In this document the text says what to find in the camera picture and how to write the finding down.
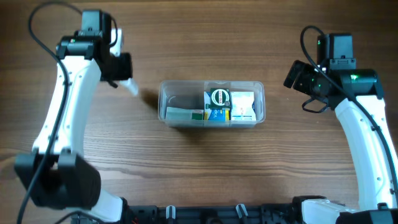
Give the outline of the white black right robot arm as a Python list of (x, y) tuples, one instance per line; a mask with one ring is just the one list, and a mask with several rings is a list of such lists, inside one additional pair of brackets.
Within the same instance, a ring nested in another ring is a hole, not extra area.
[(327, 199), (301, 202), (303, 223), (397, 223), (397, 154), (386, 123), (377, 73), (371, 69), (331, 70), (330, 79), (365, 108), (361, 111), (310, 64), (296, 60), (284, 81), (335, 111), (349, 144), (358, 181), (359, 209)]

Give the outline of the blue VapoDrops lozenge box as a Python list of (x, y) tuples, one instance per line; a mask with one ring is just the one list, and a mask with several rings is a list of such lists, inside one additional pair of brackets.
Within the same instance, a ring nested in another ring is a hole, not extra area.
[(211, 109), (211, 94), (204, 92), (204, 120), (229, 121), (229, 109)]

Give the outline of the white green Panadol box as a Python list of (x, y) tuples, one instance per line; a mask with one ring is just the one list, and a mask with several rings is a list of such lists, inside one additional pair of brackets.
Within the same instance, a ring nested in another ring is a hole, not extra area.
[(203, 110), (167, 107), (165, 118), (168, 120), (203, 120), (203, 116)]

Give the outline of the white medicine box in container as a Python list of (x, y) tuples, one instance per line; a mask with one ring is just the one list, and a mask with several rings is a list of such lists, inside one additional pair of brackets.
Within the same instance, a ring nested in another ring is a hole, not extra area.
[(254, 92), (232, 91), (231, 92), (231, 120), (232, 121), (255, 121)]

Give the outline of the clear plastic container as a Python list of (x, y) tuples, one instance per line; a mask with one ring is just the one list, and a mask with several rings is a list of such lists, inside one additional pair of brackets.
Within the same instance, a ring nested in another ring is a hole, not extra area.
[[(227, 88), (232, 91), (254, 92), (255, 121), (232, 121), (231, 109), (229, 121), (210, 120), (168, 120), (165, 118), (167, 107), (204, 111), (204, 92), (211, 88)], [(159, 119), (167, 126), (179, 128), (252, 128), (266, 118), (265, 89), (257, 81), (226, 80), (166, 80), (159, 90)]]

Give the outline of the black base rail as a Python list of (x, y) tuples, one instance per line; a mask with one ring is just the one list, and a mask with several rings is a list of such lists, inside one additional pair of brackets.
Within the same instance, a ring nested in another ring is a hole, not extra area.
[(283, 224), (297, 223), (295, 209), (289, 203), (249, 206), (167, 207), (131, 206), (119, 223), (126, 224)]

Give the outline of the green Zam-Buk ointment box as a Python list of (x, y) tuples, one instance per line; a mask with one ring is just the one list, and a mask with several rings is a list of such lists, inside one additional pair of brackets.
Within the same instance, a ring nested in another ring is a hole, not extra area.
[(231, 97), (227, 88), (210, 89), (210, 108), (211, 109), (231, 109)]

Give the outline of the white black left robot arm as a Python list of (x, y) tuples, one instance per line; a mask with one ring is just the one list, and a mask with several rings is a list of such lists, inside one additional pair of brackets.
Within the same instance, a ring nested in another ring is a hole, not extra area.
[(124, 198), (104, 190), (100, 173), (84, 158), (83, 138), (91, 100), (99, 82), (133, 84), (131, 56), (123, 35), (64, 37), (53, 58), (57, 81), (45, 123), (30, 154), (19, 154), (15, 172), (26, 189), (23, 203), (69, 210), (98, 223), (127, 223)]

